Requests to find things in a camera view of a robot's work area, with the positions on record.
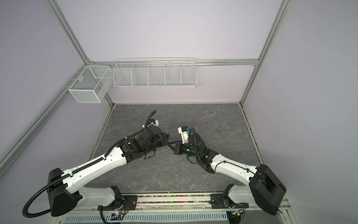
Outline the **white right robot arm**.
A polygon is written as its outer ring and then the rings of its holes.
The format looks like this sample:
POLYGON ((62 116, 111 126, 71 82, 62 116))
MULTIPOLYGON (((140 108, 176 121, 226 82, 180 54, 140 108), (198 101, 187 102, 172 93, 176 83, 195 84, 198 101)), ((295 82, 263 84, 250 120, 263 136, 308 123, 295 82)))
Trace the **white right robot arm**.
POLYGON ((206 172, 221 173, 245 185, 245 189, 240 189, 236 184, 229 184, 222 194, 211 199, 214 208, 245 209, 251 203, 270 215, 279 212, 287 189, 267 165, 256 167, 228 159, 209 149, 197 133, 187 140, 170 142, 168 146, 176 155, 195 158, 195 164, 206 172))

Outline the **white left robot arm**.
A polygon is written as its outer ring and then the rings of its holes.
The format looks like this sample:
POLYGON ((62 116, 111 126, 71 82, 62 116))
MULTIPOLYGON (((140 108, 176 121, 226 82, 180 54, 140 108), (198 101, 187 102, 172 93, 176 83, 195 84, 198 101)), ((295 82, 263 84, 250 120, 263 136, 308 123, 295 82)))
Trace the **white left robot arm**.
POLYGON ((50 171, 48 183, 54 183, 47 189, 51 216, 64 215, 84 202, 88 195, 80 190, 90 181, 168 145, 169 139, 167 131, 157 126, 147 126, 137 135, 117 141, 105 154, 87 163, 65 171, 60 168, 50 171))

